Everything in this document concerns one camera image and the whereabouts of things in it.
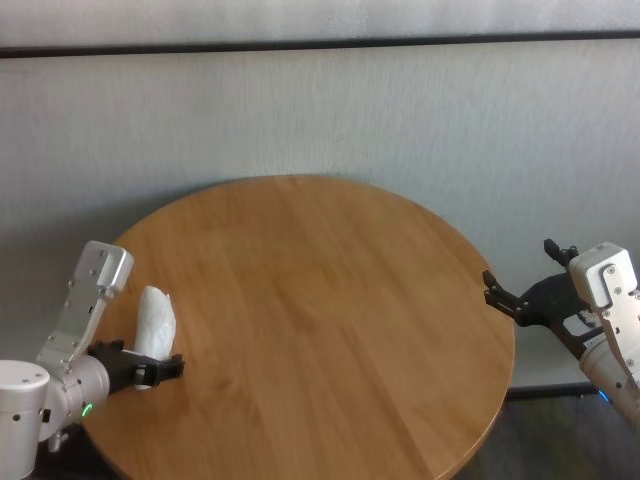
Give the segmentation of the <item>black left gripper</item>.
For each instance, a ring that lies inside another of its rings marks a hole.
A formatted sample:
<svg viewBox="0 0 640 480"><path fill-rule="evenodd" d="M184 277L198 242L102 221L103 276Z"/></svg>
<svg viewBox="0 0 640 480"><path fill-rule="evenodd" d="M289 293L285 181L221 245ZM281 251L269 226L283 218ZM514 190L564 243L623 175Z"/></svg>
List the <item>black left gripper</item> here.
<svg viewBox="0 0 640 480"><path fill-rule="evenodd" d="M181 354L166 360L150 359L144 355L123 350L124 341L96 341L88 354L105 368L109 379L109 394L134 386L156 387L160 383L181 378L185 362Z"/></svg>

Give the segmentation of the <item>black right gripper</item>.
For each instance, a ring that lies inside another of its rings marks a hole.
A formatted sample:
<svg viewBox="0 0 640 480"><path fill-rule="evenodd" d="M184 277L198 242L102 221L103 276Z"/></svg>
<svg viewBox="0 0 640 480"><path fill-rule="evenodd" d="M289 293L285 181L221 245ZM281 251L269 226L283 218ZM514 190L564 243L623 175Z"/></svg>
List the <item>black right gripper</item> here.
<svg viewBox="0 0 640 480"><path fill-rule="evenodd" d="M550 238L544 240L543 248L563 268L568 268L570 261L578 256L576 246L561 248ZM547 328L576 359L580 359L587 350L587 341L603 333L599 320L578 296L568 273L552 275L537 282L522 298L505 290L489 270L482 273L482 280L487 305L513 319L518 326ZM586 331L572 333L565 326L570 317L577 317Z"/></svg>

